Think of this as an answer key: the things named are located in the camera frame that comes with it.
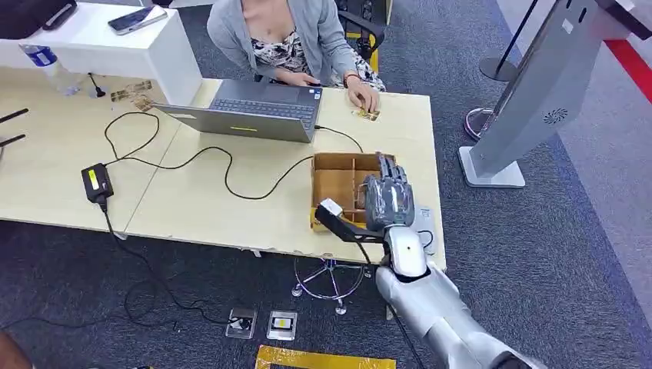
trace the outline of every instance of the cardboard box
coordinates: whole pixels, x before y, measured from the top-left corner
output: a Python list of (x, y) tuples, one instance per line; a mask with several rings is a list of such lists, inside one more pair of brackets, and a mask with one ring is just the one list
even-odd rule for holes
[(381, 165), (376, 154), (343, 154), (322, 152), (312, 159), (312, 203), (310, 227), (313, 231), (327, 231), (314, 217), (317, 206), (331, 198), (343, 209), (342, 217), (361, 228), (366, 228), (364, 199), (361, 185), (367, 175), (380, 175)]

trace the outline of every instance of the red stripe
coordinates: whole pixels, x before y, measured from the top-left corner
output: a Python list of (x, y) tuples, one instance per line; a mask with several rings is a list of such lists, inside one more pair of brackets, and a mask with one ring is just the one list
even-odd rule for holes
[(628, 40), (605, 40), (611, 52), (623, 65), (647, 100), (652, 103), (652, 69)]

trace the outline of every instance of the woman's hand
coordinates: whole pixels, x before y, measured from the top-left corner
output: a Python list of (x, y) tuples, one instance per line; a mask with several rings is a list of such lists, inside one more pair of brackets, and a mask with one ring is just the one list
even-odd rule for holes
[(287, 69), (279, 68), (275, 74), (277, 80), (285, 82), (290, 86), (309, 86), (310, 83), (319, 85), (318, 79), (305, 73), (294, 73)]
[(369, 112), (378, 109), (378, 101), (381, 98), (378, 91), (361, 81), (358, 75), (347, 75), (344, 78), (347, 82), (348, 98), (355, 106)]

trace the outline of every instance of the woman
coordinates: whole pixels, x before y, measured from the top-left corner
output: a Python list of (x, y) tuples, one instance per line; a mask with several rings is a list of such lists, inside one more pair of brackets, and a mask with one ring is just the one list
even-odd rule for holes
[(346, 87), (366, 111), (385, 86), (344, 39), (334, 0), (217, 0), (208, 34), (236, 65), (288, 85)]

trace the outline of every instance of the gray cardigan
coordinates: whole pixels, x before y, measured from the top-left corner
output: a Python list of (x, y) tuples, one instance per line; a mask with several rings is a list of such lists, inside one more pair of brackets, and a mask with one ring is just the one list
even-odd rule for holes
[[(208, 35), (240, 68), (274, 77), (274, 68), (256, 63), (241, 0), (217, 0), (208, 18)], [(334, 69), (340, 76), (356, 71), (334, 0), (288, 0), (311, 74), (329, 85)]]

